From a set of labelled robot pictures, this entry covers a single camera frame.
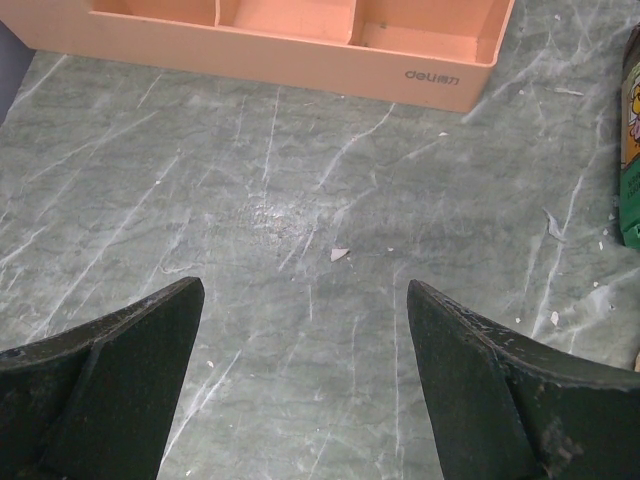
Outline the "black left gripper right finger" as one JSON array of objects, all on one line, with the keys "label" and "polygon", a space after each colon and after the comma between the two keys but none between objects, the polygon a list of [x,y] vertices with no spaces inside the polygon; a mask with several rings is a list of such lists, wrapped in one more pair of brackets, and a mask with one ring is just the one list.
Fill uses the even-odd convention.
[{"label": "black left gripper right finger", "polygon": [[539,343],[414,280],[408,321],[447,479],[635,479],[639,376]]}]

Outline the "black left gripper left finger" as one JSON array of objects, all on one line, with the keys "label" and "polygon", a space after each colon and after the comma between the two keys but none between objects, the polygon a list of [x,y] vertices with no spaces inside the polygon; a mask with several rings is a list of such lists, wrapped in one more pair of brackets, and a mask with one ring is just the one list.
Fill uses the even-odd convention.
[{"label": "black left gripper left finger", "polygon": [[4,479],[157,477],[205,298],[185,277],[1,354]]}]

